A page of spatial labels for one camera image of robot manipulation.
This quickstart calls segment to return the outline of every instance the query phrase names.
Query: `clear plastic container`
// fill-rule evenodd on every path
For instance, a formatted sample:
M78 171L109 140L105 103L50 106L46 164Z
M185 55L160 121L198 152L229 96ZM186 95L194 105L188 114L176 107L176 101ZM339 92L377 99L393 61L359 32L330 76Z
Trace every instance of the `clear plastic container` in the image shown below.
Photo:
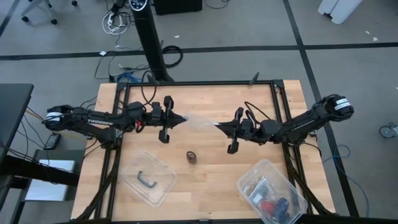
M145 150L138 151L119 181L153 207L159 207L177 183L177 175Z
M295 223L308 206L297 189L266 159L254 165L236 185L264 223Z

